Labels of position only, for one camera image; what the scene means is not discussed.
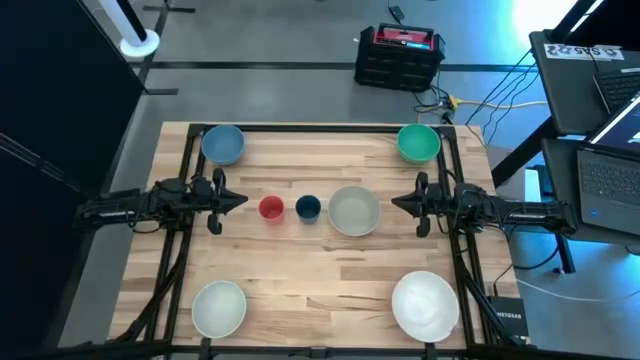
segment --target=laptop screen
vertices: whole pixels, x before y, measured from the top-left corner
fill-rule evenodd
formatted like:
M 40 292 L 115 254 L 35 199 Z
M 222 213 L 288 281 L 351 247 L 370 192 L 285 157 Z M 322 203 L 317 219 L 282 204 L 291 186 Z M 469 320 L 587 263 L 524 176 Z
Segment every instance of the laptop screen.
M 640 93 L 594 134 L 589 143 L 640 153 Z

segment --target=navy blue cup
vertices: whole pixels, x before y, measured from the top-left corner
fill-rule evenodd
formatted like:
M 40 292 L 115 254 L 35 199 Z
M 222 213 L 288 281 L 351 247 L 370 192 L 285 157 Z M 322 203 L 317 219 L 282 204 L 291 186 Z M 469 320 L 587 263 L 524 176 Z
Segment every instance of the navy blue cup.
M 314 224 L 320 215 L 320 200 L 313 195 L 305 195 L 296 202 L 296 213 L 300 221 L 305 224 Z

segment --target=white bowl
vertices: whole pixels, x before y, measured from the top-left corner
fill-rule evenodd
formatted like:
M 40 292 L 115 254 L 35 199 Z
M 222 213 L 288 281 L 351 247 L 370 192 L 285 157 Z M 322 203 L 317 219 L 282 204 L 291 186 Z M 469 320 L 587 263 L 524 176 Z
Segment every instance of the white bowl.
M 434 343 L 446 339 L 458 323 L 458 297 L 449 283 L 428 271 L 402 277 L 391 298 L 393 316 L 412 338 Z
M 348 236 L 364 236 L 380 223 L 380 202 L 374 193 L 362 186 L 346 186 L 329 200 L 329 221 Z
M 191 319 L 203 336 L 220 339 L 240 327 L 247 313 L 242 289 L 231 281 L 214 281 L 200 290 L 191 309 Z

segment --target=small cup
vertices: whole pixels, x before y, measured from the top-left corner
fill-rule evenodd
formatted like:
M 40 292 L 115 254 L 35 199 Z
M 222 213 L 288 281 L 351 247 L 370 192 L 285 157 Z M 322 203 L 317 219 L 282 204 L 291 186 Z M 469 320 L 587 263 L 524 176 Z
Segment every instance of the small cup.
M 305 224 L 314 224 L 320 215 L 320 200 L 313 195 L 305 195 L 296 202 L 296 213 L 300 221 Z
M 267 224 L 280 224 L 284 220 L 284 203 L 277 196 L 267 196 L 260 201 L 258 212 Z

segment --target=concrete floor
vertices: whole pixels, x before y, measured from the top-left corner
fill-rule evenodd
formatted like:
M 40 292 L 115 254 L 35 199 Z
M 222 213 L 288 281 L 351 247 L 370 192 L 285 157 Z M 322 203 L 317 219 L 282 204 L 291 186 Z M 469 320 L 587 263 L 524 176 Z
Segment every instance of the concrete floor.
M 136 13 L 154 28 L 157 12 Z M 97 0 L 85 0 L 98 23 L 116 43 L 119 35 Z M 433 27 L 447 41 L 449 64 L 513 64 L 529 48 L 532 30 L 553 27 L 572 1 L 394 0 L 405 24 Z M 352 62 L 360 30 L 392 22 L 386 0 L 175 0 L 196 14 L 170 14 L 157 61 L 314 61 Z M 482 100 L 504 73 L 443 72 L 440 85 L 452 95 Z M 529 75 L 523 84 L 533 79 Z M 178 88 L 177 96 L 144 96 L 133 118 L 113 189 L 146 183 L 163 121 L 417 121 L 408 93 L 361 87 L 351 70 L 152 70 L 149 88 Z M 544 100 L 537 80 L 516 103 Z M 455 120 L 475 109 L 462 105 Z M 489 120 L 488 110 L 473 123 Z M 491 143 L 515 148 L 549 116 L 546 106 L 513 110 Z M 425 115 L 423 123 L 438 122 Z M 531 164 L 542 163 L 538 156 Z M 104 228 L 96 237 L 61 345 L 105 339 L 131 241 L 126 227 Z M 518 232 L 512 242 L 517 264 L 534 264 L 553 251 L 551 235 Z M 620 297 L 640 288 L 640 258 L 623 247 L 570 242 L 578 272 L 558 275 L 546 266 L 517 272 L 521 280 L 563 295 Z M 610 303 L 575 302 L 520 286 L 533 343 L 540 348 L 637 358 L 640 354 L 640 296 Z

